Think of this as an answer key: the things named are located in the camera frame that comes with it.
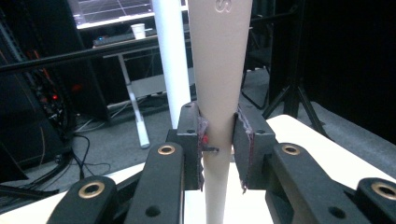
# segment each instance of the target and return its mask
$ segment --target printed number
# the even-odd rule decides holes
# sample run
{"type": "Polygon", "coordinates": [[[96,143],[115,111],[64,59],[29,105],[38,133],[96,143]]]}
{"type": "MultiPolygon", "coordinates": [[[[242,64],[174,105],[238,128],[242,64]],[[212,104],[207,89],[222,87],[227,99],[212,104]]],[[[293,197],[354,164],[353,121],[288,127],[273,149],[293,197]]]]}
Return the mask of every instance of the printed number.
{"type": "Polygon", "coordinates": [[[217,12],[230,12],[231,11],[231,0],[216,0],[216,11],[217,12]]]}

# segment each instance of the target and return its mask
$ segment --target black cable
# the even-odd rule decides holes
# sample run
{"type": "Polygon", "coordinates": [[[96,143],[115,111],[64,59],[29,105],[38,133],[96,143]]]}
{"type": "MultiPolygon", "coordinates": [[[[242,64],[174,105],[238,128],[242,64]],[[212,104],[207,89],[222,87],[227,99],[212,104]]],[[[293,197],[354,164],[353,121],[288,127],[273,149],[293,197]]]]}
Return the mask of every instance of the black cable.
{"type": "Polygon", "coordinates": [[[77,162],[77,164],[78,164],[78,167],[79,167],[79,179],[84,179],[85,178],[85,175],[84,175],[84,163],[85,163],[85,160],[87,159],[87,155],[88,155],[88,152],[90,151],[90,146],[91,146],[91,142],[90,142],[90,139],[88,138],[88,137],[86,137],[86,136],[83,136],[83,135],[79,135],[79,134],[74,134],[74,136],[75,137],[80,137],[80,138],[84,138],[85,140],[87,140],[87,143],[88,143],[88,145],[87,145],[87,149],[85,150],[85,154],[84,154],[84,157],[82,158],[82,161],[79,159],[79,157],[75,154],[75,152],[74,152],[74,150],[73,150],[73,148],[72,148],[72,151],[73,151],[73,157],[74,157],[74,159],[76,160],[76,162],[77,162]]]}
{"type": "Polygon", "coordinates": [[[110,165],[110,163],[106,163],[106,162],[100,162],[100,163],[87,163],[87,162],[85,162],[85,163],[84,163],[84,167],[88,170],[88,172],[90,172],[91,175],[96,175],[96,174],[94,174],[93,171],[92,171],[88,166],[100,166],[100,165],[105,165],[105,166],[107,166],[107,170],[104,171],[104,172],[102,172],[102,173],[99,174],[99,175],[105,175],[105,174],[107,174],[107,173],[111,170],[111,165],[110,165]]]}

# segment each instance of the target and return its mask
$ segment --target black tripod stand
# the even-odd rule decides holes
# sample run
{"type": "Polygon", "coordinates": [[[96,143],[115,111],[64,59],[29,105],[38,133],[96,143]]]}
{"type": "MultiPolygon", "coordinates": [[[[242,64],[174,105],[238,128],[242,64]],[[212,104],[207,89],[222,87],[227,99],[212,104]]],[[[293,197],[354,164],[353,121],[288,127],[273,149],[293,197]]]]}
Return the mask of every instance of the black tripod stand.
{"type": "Polygon", "coordinates": [[[306,11],[308,8],[306,2],[305,0],[299,1],[297,9],[295,10],[295,17],[292,19],[288,85],[284,87],[273,102],[264,109],[262,116],[268,119],[279,103],[284,101],[283,113],[297,118],[299,103],[301,102],[312,122],[313,128],[318,133],[330,138],[324,131],[303,86],[305,49],[307,34],[309,33],[308,24],[306,22],[306,11]]]}

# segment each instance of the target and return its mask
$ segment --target computer monitor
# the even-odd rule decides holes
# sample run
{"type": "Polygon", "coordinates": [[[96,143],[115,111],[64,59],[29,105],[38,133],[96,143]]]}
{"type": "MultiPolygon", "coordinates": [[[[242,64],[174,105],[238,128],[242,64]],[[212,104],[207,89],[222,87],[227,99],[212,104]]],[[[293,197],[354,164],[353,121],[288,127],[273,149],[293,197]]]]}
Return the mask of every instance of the computer monitor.
{"type": "MultiPolygon", "coordinates": [[[[67,0],[79,30],[154,16],[151,0],[67,0]]],[[[186,0],[180,0],[187,10],[186,0]]]]}

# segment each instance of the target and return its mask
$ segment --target mounting hole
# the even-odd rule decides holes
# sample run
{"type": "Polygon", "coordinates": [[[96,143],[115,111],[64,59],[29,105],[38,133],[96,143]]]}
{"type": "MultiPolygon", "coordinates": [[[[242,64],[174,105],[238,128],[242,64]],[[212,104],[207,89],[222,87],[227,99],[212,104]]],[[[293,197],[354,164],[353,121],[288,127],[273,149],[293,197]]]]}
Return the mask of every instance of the mounting hole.
{"type": "Polygon", "coordinates": [[[382,197],[396,201],[396,188],[393,186],[381,182],[375,182],[372,184],[372,189],[382,197]]]}
{"type": "Polygon", "coordinates": [[[94,181],[84,185],[79,191],[78,196],[83,199],[90,199],[98,196],[105,189],[105,184],[99,181],[94,181]]]}
{"type": "Polygon", "coordinates": [[[99,186],[98,185],[91,185],[91,186],[85,188],[84,192],[92,194],[92,193],[95,193],[98,190],[99,190],[99,186]]]}
{"type": "Polygon", "coordinates": [[[161,210],[158,206],[150,206],[148,209],[146,209],[146,216],[148,217],[157,217],[161,213],[161,210]]]}
{"type": "Polygon", "coordinates": [[[158,153],[166,156],[166,155],[170,155],[170,154],[174,153],[175,150],[176,149],[172,146],[162,146],[162,147],[158,148],[158,153]]]}
{"type": "Polygon", "coordinates": [[[259,129],[256,131],[256,134],[265,134],[265,130],[259,129]]]}
{"type": "Polygon", "coordinates": [[[290,146],[290,145],[283,146],[282,150],[290,155],[293,155],[293,156],[297,156],[298,154],[300,154],[300,149],[298,149],[297,147],[290,146]]]}
{"type": "Polygon", "coordinates": [[[329,212],[337,218],[343,219],[347,217],[347,214],[338,207],[329,207],[329,212]]]}

